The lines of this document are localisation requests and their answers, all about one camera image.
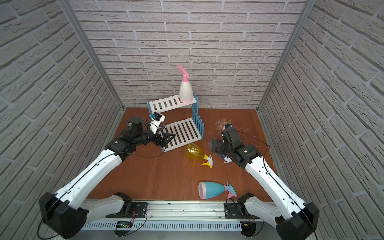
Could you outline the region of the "clear blue spray bottle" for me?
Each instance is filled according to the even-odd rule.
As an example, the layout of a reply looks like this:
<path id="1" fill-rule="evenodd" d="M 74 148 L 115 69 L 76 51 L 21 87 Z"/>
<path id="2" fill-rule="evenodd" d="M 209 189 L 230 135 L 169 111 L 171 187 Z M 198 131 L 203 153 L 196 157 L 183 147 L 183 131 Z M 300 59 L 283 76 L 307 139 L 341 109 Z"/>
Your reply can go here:
<path id="1" fill-rule="evenodd" d="M 222 155 L 222 159 L 223 159 L 223 164 L 227 164 L 227 163 L 231 163 L 232 162 L 232 159 L 229 158 L 228 156 L 226 155 Z"/>

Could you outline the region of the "blue white wooden shelf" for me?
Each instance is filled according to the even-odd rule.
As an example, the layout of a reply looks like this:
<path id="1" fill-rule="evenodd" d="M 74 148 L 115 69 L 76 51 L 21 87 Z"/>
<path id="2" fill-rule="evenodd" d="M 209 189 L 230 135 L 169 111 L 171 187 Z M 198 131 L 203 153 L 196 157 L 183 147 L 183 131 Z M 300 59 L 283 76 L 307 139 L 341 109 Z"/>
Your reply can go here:
<path id="1" fill-rule="evenodd" d="M 196 94 L 194 94 L 194 100 L 187 104 L 182 103 L 178 95 L 174 95 L 147 102 L 147 105 L 150 116 L 155 112 L 163 115 L 165 112 L 187 106 L 190 106 L 192 109 L 192 117 L 167 124 L 161 128 L 160 133 L 162 136 L 164 134 L 175 135 L 175 138 L 172 139 L 166 147 L 162 148 L 162 151 L 169 152 L 204 138 L 205 125 L 198 114 L 199 99 Z"/>

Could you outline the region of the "yellow spray bottle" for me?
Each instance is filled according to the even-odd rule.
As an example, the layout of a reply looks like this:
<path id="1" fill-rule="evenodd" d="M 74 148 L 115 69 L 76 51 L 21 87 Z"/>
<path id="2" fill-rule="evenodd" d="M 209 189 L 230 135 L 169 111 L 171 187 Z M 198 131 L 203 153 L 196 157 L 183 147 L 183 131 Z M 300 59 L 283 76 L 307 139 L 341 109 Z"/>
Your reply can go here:
<path id="1" fill-rule="evenodd" d="M 194 143 L 189 143 L 187 150 L 185 152 L 186 156 L 188 158 L 194 159 L 194 160 L 205 160 L 205 163 L 202 163 L 202 166 L 208 166 L 210 169 L 213 168 L 213 158 L 211 155 L 207 155 L 203 149 Z"/>

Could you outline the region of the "white pink spray bottle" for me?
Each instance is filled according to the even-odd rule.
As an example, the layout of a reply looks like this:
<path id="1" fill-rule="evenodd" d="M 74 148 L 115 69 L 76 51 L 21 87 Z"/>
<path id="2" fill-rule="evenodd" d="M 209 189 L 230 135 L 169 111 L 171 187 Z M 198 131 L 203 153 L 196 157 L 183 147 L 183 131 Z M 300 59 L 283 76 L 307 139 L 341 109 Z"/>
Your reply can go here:
<path id="1" fill-rule="evenodd" d="M 181 65 L 178 65 L 178 68 L 183 75 L 183 80 L 179 89 L 179 98 L 184 104 L 191 103 L 194 100 L 194 93 L 192 85 L 189 81 L 190 76 Z"/>

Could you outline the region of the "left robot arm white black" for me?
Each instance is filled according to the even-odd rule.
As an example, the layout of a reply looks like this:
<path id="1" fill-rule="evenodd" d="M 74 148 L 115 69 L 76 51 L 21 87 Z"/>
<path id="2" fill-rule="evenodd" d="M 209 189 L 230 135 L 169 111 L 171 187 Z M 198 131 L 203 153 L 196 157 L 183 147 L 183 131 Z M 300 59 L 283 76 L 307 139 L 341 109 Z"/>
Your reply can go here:
<path id="1" fill-rule="evenodd" d="M 137 146 L 154 143 L 165 148 L 175 138 L 175 134 L 161 133 L 165 118 L 159 113 L 151 115 L 150 123 L 141 117 L 130 118 L 128 128 L 111 140 L 86 169 L 54 194 L 47 192 L 40 198 L 41 222 L 67 240 L 99 218 L 134 216 L 132 199 L 123 193 L 92 205 L 84 204 L 84 200 L 114 168 L 133 155 Z"/>

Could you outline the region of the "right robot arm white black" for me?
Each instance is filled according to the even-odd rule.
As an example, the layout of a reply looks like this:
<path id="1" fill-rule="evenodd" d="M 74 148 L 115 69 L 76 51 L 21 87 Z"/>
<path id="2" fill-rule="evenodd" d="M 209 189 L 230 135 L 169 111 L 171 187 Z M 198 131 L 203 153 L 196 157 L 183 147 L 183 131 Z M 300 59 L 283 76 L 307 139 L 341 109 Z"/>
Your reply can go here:
<path id="1" fill-rule="evenodd" d="M 221 140 L 212 140 L 211 151 L 245 169 L 274 202 L 271 205 L 247 193 L 237 200 L 238 212 L 245 218 L 258 217 L 276 228 L 283 240 L 305 240 L 315 234 L 320 215 L 318 207 L 298 197 L 271 169 L 264 154 L 252 144 L 244 145 L 231 124 L 225 125 L 221 135 Z"/>

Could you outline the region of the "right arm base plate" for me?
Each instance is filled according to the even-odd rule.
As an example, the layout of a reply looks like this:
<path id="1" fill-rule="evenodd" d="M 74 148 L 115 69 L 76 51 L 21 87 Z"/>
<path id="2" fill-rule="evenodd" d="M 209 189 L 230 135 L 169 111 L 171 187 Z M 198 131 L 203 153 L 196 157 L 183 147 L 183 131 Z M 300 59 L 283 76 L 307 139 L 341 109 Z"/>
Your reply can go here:
<path id="1" fill-rule="evenodd" d="M 245 208 L 245 202 L 225 202 L 224 208 L 226 219 L 243 219 L 244 221 L 255 219 L 256 221 L 261 221 L 260 218 L 250 215 Z"/>

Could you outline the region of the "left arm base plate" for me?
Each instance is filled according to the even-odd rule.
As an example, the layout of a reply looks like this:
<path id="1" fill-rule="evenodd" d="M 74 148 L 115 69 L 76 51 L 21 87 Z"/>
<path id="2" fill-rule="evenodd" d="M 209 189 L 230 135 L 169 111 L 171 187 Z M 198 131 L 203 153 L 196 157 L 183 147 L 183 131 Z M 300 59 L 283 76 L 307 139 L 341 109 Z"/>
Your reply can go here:
<path id="1" fill-rule="evenodd" d="M 148 203 L 146 202 L 129 202 L 123 205 L 120 212 L 107 215 L 106 218 L 145 218 Z"/>

